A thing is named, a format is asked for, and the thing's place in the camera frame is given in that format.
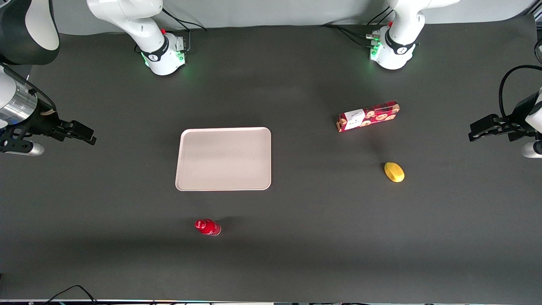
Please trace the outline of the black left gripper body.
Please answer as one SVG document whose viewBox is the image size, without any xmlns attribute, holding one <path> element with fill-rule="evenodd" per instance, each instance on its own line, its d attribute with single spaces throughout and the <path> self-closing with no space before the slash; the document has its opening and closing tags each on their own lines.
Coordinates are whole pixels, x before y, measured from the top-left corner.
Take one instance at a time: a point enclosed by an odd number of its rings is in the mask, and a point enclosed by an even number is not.
<svg viewBox="0 0 542 305">
<path fill-rule="evenodd" d="M 501 102 L 501 116 L 506 121 L 505 127 L 508 131 L 509 141 L 516 141 L 523 137 L 533 137 L 539 139 L 539 133 L 526 122 L 527 115 L 533 110 L 538 94 L 531 94 L 521 102 L 517 103 L 511 114 L 504 112 L 503 102 Z"/>
</svg>

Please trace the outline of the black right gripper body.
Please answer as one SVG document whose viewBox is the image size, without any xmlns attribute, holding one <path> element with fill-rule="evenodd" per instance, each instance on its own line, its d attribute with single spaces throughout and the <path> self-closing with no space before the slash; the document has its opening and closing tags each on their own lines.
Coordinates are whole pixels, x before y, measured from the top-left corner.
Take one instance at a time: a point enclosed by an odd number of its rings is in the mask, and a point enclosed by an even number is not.
<svg viewBox="0 0 542 305">
<path fill-rule="evenodd" d="M 71 137 L 70 123 L 59 118 L 58 113 L 46 103 L 38 103 L 35 111 L 23 127 L 23 137 L 43 135 L 53 139 L 65 139 Z"/>
</svg>

